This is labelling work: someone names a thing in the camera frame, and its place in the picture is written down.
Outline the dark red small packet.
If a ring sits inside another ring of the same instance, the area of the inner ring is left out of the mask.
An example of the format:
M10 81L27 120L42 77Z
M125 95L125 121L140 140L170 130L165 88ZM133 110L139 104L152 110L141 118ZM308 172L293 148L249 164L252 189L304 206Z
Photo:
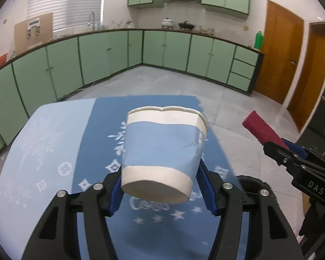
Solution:
M242 125L262 144L272 142L288 149L288 146L278 134L266 123L263 118L253 110L242 122Z

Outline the blue white paper cup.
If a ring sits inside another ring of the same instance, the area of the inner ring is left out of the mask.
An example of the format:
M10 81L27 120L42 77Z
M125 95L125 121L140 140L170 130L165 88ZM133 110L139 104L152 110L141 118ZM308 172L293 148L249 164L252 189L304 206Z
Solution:
M121 189L159 203L186 203L197 175L208 124L195 109L145 106L127 114Z

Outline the green lower kitchen cabinets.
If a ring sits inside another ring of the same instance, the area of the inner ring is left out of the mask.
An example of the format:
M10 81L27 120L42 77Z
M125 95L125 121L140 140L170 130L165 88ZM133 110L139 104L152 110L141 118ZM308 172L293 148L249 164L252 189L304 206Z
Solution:
M40 106L133 67L188 73L249 95L262 61L256 49L163 29L90 32L40 45L0 67L0 151Z

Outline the brown wooden door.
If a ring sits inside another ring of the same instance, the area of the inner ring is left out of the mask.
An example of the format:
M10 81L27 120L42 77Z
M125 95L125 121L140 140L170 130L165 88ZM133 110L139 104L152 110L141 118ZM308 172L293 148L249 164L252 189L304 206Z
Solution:
M297 129L301 131L312 114L325 80L325 22L309 24L308 44L301 74L288 105Z
M283 104L301 54L304 20L267 1L262 66L254 90Z

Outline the blue patterned tablecloth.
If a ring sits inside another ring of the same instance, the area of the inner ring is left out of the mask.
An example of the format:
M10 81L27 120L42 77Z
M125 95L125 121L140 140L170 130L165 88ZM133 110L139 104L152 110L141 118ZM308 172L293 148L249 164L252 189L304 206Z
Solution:
M191 96L45 104L0 175L11 259L235 259L241 184Z

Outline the green thermos bottle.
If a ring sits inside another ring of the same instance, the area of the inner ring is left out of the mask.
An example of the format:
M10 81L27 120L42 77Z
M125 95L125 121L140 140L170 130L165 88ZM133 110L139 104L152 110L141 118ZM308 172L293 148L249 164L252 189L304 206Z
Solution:
M260 50L262 45L263 45L263 33L261 31L258 31L257 34L255 35L255 42L254 42L254 48L257 50Z

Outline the black wok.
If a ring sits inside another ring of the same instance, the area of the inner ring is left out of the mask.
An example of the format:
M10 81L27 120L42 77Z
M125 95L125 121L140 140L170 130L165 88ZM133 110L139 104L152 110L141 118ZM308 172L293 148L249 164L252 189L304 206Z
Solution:
M195 27L193 24L190 24L188 21L180 22L178 26L180 30L183 31L192 31Z

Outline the white cooking pot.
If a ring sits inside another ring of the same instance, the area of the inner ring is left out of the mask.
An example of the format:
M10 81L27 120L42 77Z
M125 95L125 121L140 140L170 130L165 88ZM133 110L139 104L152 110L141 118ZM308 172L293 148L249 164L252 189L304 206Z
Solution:
M173 29L174 28L174 21L170 18L165 18L161 22L162 29Z

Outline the brown cardboard box on counter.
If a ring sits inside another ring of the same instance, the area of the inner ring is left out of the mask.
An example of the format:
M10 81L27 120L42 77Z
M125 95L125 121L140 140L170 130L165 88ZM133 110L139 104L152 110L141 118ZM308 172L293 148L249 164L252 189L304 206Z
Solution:
M15 54L20 55L53 39L53 13L45 13L14 26Z

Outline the chrome sink faucet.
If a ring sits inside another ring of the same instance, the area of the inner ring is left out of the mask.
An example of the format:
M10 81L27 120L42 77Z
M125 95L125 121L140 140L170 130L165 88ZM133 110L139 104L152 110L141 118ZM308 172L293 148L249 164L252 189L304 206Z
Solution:
M92 11L90 13L87 26L91 27L91 31L95 31L96 27L95 27L95 13L94 13L94 11Z

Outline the white window blinds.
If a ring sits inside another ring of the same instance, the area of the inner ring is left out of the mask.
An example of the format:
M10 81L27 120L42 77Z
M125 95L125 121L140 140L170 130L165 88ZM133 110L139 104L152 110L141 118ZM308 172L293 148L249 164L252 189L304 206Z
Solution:
M28 0L27 18L53 13L53 29L87 25L90 13L95 13L95 24L101 22L102 0Z

